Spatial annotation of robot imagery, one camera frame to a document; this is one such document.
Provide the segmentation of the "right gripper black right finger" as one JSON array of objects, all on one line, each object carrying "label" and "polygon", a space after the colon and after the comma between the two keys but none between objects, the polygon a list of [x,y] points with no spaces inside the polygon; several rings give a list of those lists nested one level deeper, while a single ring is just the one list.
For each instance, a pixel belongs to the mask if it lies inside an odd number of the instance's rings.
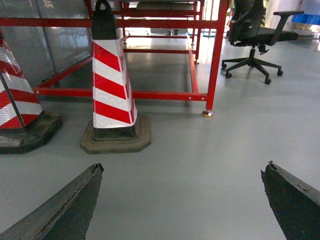
[{"label": "right gripper black right finger", "polygon": [[320,191],[270,161],[261,172],[264,191],[287,240],[320,238]]}]

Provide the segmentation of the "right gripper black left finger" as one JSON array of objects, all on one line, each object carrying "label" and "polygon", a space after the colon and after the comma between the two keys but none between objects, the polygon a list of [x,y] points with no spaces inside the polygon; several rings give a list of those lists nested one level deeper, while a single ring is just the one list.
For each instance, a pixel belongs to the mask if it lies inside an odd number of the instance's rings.
[{"label": "right gripper black left finger", "polygon": [[33,212],[0,234],[2,240],[84,240],[104,168],[88,167]]}]

